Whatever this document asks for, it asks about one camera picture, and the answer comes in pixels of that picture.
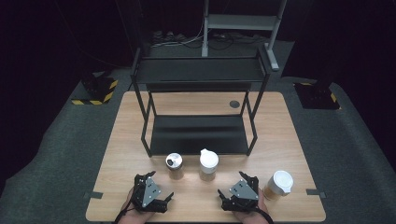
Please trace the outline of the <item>wide jar with white lid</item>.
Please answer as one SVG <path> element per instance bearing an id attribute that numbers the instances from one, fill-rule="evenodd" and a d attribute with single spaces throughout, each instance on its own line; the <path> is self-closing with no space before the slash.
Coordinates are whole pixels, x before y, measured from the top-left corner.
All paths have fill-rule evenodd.
<path id="1" fill-rule="evenodd" d="M 263 189 L 263 195 L 268 200 L 277 200 L 291 193 L 293 177 L 290 173 L 279 170 L 274 172 Z"/>

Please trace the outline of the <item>grey metal stand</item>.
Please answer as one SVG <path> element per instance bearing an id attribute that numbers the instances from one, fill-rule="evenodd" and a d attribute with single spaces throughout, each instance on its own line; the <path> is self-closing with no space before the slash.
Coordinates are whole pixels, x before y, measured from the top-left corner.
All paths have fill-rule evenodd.
<path id="1" fill-rule="evenodd" d="M 276 36 L 280 23 L 282 22 L 283 13 L 288 0 L 281 0 L 277 14 L 275 16 L 256 16 L 256 15 L 227 15 L 227 14 L 210 14 L 209 0 L 205 0 L 204 8 L 204 35 L 201 56 L 208 56 L 208 32 L 210 29 L 227 29 L 227 30 L 256 30 L 270 31 L 271 36 L 268 42 L 263 46 L 273 71 L 279 70 L 279 65 L 273 51 Z"/>

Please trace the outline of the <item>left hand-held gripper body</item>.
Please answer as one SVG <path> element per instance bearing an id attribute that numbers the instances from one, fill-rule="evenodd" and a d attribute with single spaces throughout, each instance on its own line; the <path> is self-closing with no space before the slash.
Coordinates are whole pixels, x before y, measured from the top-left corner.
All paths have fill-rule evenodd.
<path id="1" fill-rule="evenodd" d="M 135 176 L 131 202 L 138 212 L 165 213 L 167 211 L 167 202 L 157 199 L 160 194 L 161 190 L 152 177 L 146 178 L 145 175 Z"/>

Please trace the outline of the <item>person's right hand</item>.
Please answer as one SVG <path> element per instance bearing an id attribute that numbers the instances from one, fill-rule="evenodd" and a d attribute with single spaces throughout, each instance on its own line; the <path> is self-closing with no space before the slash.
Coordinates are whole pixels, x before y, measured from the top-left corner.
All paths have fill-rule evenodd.
<path id="1" fill-rule="evenodd" d="M 268 209 L 264 203 L 264 196 L 262 190 L 260 189 L 258 192 L 259 200 L 258 207 L 265 213 L 268 212 Z M 258 212 L 236 212 L 233 211 L 233 215 L 243 224 L 269 224 L 268 221 Z"/>

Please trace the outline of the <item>person's left hand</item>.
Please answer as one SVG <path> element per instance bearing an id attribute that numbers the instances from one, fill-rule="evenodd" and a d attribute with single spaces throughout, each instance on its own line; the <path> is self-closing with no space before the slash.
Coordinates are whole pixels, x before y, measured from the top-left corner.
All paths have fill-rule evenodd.
<path id="1" fill-rule="evenodd" d="M 130 203 L 134 189 L 130 189 L 126 201 L 121 207 L 121 216 L 118 224 L 146 224 L 154 215 L 154 212 L 138 212 Z"/>

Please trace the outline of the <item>black metal two-tier shelf rack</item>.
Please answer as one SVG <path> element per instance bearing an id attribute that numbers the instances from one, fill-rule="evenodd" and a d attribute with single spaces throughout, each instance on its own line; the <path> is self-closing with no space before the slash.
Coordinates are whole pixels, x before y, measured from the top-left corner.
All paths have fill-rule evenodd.
<path id="1" fill-rule="evenodd" d="M 134 56 L 131 80 L 143 117 L 149 156 L 178 152 L 249 155 L 258 139 L 255 117 L 270 71 L 267 55 Z M 238 101 L 238 108 L 230 102 Z"/>

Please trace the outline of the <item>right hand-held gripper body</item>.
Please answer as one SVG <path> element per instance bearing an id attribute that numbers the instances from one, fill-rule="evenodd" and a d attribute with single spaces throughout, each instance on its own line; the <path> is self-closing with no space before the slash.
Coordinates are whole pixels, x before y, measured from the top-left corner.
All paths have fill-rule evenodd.
<path id="1" fill-rule="evenodd" d="M 232 187 L 229 188 L 231 197 L 226 202 L 221 202 L 224 211 L 250 212 L 253 211 L 259 200 L 258 195 L 259 179 L 251 176 L 249 181 L 241 177 Z"/>

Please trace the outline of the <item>spice jar with white lid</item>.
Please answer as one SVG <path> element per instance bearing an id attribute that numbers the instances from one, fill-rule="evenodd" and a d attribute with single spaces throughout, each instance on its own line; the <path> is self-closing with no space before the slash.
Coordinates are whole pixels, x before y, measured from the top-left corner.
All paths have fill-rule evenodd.
<path id="1" fill-rule="evenodd" d="M 200 155 L 200 177 L 204 181 L 212 181 L 216 176 L 219 164 L 219 156 L 214 151 L 206 148 L 201 150 Z"/>

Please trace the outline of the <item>black power strip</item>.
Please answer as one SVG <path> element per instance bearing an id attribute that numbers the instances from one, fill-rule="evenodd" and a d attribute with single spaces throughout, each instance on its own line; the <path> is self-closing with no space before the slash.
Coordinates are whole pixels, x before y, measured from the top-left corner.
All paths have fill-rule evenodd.
<path id="1" fill-rule="evenodd" d="M 162 44 L 162 43 L 178 43 L 186 40 L 187 37 L 183 34 L 175 35 L 173 32 L 169 31 L 166 34 L 163 31 L 156 31 L 152 33 L 152 43 Z"/>

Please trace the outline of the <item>yellow-black striped stand base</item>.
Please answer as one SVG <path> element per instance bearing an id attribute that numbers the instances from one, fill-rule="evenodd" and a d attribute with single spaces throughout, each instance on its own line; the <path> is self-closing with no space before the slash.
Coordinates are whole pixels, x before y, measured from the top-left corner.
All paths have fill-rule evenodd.
<path id="1" fill-rule="evenodd" d="M 294 83 L 302 107 L 305 109 L 329 109 L 340 108 L 335 95 L 329 88 L 319 89 L 312 83 Z"/>
<path id="2" fill-rule="evenodd" d="M 82 80 L 82 86 L 90 95 L 89 99 L 72 98 L 73 105 L 103 105 L 113 96 L 118 81 L 112 77 L 93 77 Z"/>

